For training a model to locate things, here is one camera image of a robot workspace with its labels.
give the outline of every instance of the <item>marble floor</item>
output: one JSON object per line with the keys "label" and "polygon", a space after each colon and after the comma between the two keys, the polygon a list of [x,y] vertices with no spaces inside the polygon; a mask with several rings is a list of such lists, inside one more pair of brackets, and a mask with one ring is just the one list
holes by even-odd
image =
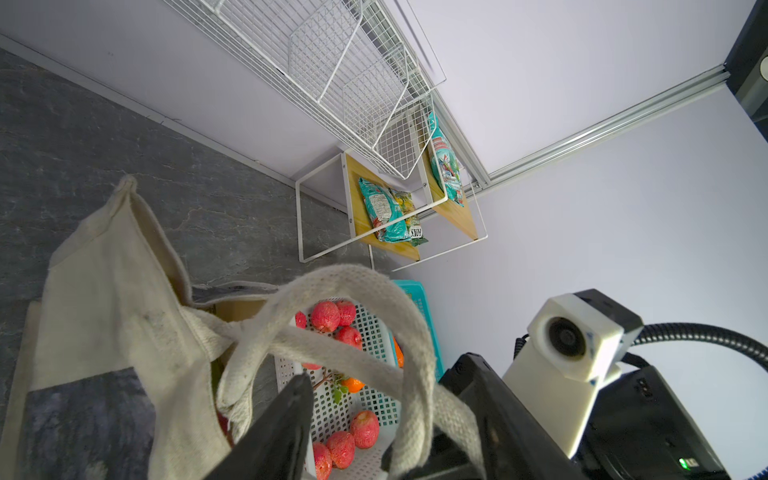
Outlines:
{"label": "marble floor", "polygon": [[[26,306],[42,295],[48,259],[125,174],[195,283],[281,284],[322,265],[369,262],[355,243],[299,263],[291,187],[3,50],[0,168],[0,429]],[[304,198],[308,251],[348,238],[345,214]],[[271,362],[262,370],[254,395],[267,402]]]}

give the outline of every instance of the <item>bag strap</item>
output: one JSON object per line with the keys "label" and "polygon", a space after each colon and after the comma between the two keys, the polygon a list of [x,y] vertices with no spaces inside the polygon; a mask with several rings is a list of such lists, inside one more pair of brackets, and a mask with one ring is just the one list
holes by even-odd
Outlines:
{"label": "bag strap", "polygon": [[[402,371],[346,344],[288,326],[288,319],[297,311],[335,296],[361,302],[395,333],[406,356]],[[301,361],[316,360],[401,400],[400,423],[392,444],[391,477],[398,478],[426,462],[435,419],[435,352],[418,308],[387,277],[354,265],[328,266],[308,273],[282,287],[254,318],[244,321],[238,340],[217,392],[217,407],[225,415],[237,416],[238,404],[250,396],[253,378],[268,352]],[[463,436],[459,445],[482,468],[472,411],[447,390],[437,391],[441,407],[451,405],[459,411],[458,417],[448,412],[447,422],[442,421],[446,415],[441,415],[439,425],[444,423],[451,437]]]}

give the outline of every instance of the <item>metal wire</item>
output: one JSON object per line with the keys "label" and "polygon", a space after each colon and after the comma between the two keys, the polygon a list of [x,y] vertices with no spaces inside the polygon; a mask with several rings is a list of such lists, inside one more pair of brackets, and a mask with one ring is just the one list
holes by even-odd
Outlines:
{"label": "metal wire", "polygon": [[165,0],[380,172],[430,140],[430,85],[378,0]]}

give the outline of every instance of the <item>snack bag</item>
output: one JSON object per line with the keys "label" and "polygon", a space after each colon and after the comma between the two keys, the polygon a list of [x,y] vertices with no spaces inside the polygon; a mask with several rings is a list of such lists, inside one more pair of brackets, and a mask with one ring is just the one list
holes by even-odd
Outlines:
{"label": "snack bag", "polygon": [[[413,204],[413,197],[411,197],[411,194],[408,192],[393,190],[391,188],[389,191],[392,192],[392,197],[400,206],[400,210],[402,210],[402,214],[404,216],[416,211],[416,207]],[[422,243],[427,243],[427,239],[424,238],[422,233],[422,223],[416,215],[413,217],[408,217],[404,221],[406,222],[406,227],[408,228],[408,235],[411,237],[411,244],[414,247],[417,247]]]}
{"label": "snack bag", "polygon": [[[388,188],[380,187],[364,178],[360,178],[360,192],[366,201],[368,218],[374,228],[388,223],[391,220],[402,217],[402,209],[392,198]],[[398,243],[406,242],[411,237],[408,235],[406,222],[398,222],[376,232],[376,238],[381,242]]]}
{"label": "snack bag", "polygon": [[448,143],[448,139],[442,134],[437,122],[435,112],[429,114],[429,129],[435,130],[432,134],[432,143],[435,147],[435,155],[432,157],[432,173],[435,178],[445,183],[445,192],[448,198],[464,207],[464,187],[462,179],[458,175],[458,160],[456,154]]}

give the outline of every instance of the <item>orange fruit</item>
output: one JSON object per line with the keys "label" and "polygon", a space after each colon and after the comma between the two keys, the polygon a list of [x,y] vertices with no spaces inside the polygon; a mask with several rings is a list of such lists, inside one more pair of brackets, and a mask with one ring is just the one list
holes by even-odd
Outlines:
{"label": "orange fruit", "polygon": [[395,337],[392,337],[392,341],[395,343],[395,355],[397,355],[397,366],[402,368],[402,365],[406,362],[406,359],[402,356],[402,350],[400,345],[397,344]]}
{"label": "orange fruit", "polygon": [[352,377],[342,380],[341,384],[349,389],[349,393],[357,393],[362,390],[364,386],[366,386],[365,383],[360,382],[358,379],[354,379]]}

